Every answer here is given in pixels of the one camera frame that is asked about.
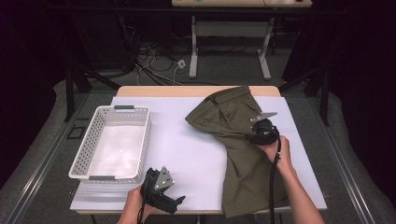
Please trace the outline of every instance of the white desk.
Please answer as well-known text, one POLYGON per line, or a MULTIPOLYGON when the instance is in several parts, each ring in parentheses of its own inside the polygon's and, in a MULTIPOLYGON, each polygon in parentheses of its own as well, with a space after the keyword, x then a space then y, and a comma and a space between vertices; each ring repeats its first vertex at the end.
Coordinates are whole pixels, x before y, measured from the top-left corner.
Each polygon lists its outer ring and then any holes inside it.
MULTIPOLYGON (((166 195, 174 199, 186 195, 186 199, 177 207, 177 214, 221 213, 226 150, 212 135, 196 131, 184 118, 204 96, 225 88, 229 87, 127 87, 121 88, 119 93, 134 97, 113 99, 113 105, 128 103, 150 107, 151 129, 143 176, 149 167, 157 170, 162 166, 168 168, 176 184, 165 192, 166 195), (184 96, 175 97, 177 93, 184 96)), ((278 112, 271 121, 290 140, 293 164, 301 182, 317 209, 326 209, 285 99, 279 97, 274 87, 250 88, 263 111, 278 112), (272 96, 263 96, 267 92, 272 96)), ((127 191, 135 187, 135 184, 80 183, 70 209, 81 214, 118 214, 124 206, 127 191)), ((290 208, 277 210, 289 211, 290 208)))
MULTIPOLYGON (((311 0, 172 0, 174 7, 311 7, 311 0)), ((212 36, 252 36, 263 37, 262 48, 257 50, 262 75, 265 80, 271 79, 268 63, 265 59, 268 42, 273 31, 274 19, 265 21, 197 21, 191 18, 191 63, 190 78, 196 78, 198 66, 198 48, 196 38, 199 35, 212 36)))

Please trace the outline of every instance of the forearm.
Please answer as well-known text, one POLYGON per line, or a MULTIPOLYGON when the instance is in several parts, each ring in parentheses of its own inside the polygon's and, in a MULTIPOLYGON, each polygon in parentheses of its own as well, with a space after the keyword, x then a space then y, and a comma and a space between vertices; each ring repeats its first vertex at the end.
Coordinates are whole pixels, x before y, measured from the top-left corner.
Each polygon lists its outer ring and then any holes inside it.
POLYGON ((318 209, 306 193, 294 168, 281 171, 289 195, 291 212, 296 224, 324 223, 318 209))

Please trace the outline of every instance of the olive green cloth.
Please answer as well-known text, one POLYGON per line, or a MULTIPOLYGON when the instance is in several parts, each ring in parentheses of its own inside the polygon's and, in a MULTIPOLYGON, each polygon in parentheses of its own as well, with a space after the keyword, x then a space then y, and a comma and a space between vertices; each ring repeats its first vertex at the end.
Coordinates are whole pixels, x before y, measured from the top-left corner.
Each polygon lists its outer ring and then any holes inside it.
MULTIPOLYGON (((262 112, 248 87, 230 88, 207 96, 186 117, 195 129, 211 133, 227 150, 222 210, 226 217, 240 216, 269 207, 272 163, 265 153, 249 143, 250 119, 262 112)), ((287 205, 283 180, 276 172, 276 205, 287 205)))

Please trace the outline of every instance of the human hand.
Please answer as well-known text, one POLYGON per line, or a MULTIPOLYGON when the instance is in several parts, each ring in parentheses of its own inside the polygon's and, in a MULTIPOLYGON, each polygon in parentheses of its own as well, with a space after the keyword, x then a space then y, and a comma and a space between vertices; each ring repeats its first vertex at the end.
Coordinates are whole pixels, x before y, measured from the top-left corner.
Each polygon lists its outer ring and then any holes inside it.
MULTIPOLYGON (((290 158, 289 139, 283 135, 280 135, 280 144, 281 144, 280 157, 276 167, 279 170, 279 172, 282 173, 282 171, 290 170, 292 168, 292 164, 290 158)), ((278 145, 278 141, 276 140, 271 145, 257 146, 257 147, 265 152, 265 154, 267 155, 268 159, 271 162, 274 162, 277 153, 277 145, 278 145)))
MULTIPOLYGON (((139 211, 142 207, 143 202, 142 195, 140 194, 140 189, 141 186, 129 190, 128 197, 126 198, 126 202, 118 224, 137 224, 137 217, 139 215, 139 211)), ((142 221, 144 221, 155 210, 155 207, 146 204, 142 221)))

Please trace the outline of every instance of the white plastic basket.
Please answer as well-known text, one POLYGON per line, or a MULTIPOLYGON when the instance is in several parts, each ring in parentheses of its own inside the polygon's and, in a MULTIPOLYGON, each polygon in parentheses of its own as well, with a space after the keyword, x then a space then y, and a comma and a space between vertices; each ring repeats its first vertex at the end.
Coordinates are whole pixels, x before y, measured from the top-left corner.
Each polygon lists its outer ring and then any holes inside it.
POLYGON ((96 108, 69 171, 91 183, 138 183, 149 138, 149 108, 103 105, 96 108))

